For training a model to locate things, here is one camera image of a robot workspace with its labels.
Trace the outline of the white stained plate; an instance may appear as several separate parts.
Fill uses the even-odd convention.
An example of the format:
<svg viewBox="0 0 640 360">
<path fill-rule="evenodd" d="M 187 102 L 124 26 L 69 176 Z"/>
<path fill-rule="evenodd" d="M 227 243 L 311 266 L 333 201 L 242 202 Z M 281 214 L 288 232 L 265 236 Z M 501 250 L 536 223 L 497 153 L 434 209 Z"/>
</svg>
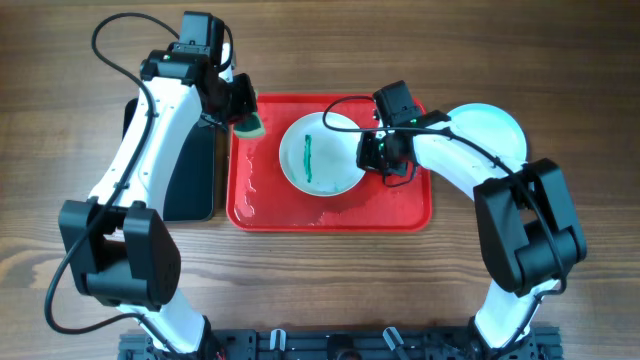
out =
<svg viewBox="0 0 640 360">
<path fill-rule="evenodd" d="M 325 126 L 358 129 L 348 117 L 329 112 L 307 114 L 284 133 L 279 146 L 280 167 L 298 190 L 313 196 L 332 197 L 355 187 L 365 171 L 356 165 L 360 132 L 340 132 Z"/>
</svg>

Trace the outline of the black plastic tray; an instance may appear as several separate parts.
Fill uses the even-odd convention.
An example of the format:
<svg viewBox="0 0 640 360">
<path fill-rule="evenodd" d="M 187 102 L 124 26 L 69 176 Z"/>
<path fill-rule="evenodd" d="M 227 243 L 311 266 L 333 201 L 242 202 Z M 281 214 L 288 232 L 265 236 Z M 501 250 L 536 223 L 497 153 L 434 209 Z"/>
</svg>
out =
<svg viewBox="0 0 640 360">
<path fill-rule="evenodd" d="M 214 212 L 216 134 L 197 125 L 200 101 L 158 99 L 154 109 L 151 132 L 117 204 L 141 201 L 167 222 L 208 220 Z"/>
</svg>

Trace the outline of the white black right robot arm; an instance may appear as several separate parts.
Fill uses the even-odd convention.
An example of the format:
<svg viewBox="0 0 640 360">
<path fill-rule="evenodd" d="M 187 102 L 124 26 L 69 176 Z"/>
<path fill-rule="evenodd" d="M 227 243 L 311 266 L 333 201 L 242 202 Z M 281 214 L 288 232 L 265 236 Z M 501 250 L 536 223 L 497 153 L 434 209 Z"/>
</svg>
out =
<svg viewBox="0 0 640 360">
<path fill-rule="evenodd" d="M 474 203 L 480 249 L 492 278 L 470 320 L 472 353 L 498 359 L 532 338 L 531 321 L 545 298 L 563 294 L 568 274 L 587 254 L 574 202 L 559 166 L 527 161 L 523 130 L 506 111 L 471 103 L 443 113 L 417 107 L 400 121 L 377 110 L 364 135 L 376 161 L 409 158 L 461 190 Z"/>
</svg>

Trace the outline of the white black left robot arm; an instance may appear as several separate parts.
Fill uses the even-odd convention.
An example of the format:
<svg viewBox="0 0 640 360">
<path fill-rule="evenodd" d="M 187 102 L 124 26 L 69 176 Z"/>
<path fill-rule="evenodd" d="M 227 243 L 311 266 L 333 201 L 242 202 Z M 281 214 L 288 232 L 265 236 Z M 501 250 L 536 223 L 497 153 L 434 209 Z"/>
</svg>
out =
<svg viewBox="0 0 640 360">
<path fill-rule="evenodd" d="M 199 122 L 253 118 L 249 77 L 235 74 L 228 44 L 203 52 L 185 45 L 153 51 L 140 95 L 108 171 L 86 201 L 64 203 L 58 218 L 78 292 L 133 318 L 169 359 L 218 359 L 209 320 L 178 288 L 180 252 L 164 222 L 165 199 L 180 153 Z"/>
</svg>

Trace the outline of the light green stained plate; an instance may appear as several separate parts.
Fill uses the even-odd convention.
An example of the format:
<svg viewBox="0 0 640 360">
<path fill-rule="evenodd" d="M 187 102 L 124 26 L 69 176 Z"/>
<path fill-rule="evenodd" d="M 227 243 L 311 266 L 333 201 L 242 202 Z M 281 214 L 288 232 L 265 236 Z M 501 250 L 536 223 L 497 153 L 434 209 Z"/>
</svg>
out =
<svg viewBox="0 0 640 360">
<path fill-rule="evenodd" d="M 525 162 L 528 145 L 518 122 L 494 105 L 469 103 L 450 110 L 452 130 L 495 155 Z"/>
</svg>

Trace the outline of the red plastic tray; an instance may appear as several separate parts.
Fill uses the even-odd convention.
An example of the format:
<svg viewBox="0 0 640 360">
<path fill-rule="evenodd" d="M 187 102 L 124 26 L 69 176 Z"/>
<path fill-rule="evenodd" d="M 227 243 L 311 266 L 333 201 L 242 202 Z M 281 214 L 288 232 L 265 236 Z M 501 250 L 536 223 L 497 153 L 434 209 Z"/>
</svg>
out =
<svg viewBox="0 0 640 360">
<path fill-rule="evenodd" d="M 409 184 L 388 188 L 367 173 L 351 190 L 317 197 L 295 188 L 279 163 L 286 130 L 299 118 L 324 111 L 340 94 L 258 96 L 264 136 L 230 140 L 226 212 L 238 228 L 251 232 L 414 232 L 432 215 L 431 174 L 417 172 Z"/>
</svg>

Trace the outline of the green yellow sponge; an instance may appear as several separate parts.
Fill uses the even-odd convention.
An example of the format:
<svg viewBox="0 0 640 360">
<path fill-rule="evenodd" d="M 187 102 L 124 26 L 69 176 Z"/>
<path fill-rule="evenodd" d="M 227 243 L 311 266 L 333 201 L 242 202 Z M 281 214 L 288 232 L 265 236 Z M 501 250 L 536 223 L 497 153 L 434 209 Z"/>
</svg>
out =
<svg viewBox="0 0 640 360">
<path fill-rule="evenodd" d="M 233 132 L 241 139 L 253 139 L 266 134 L 264 124 L 257 112 L 252 112 L 243 120 L 236 122 L 233 126 Z"/>
</svg>

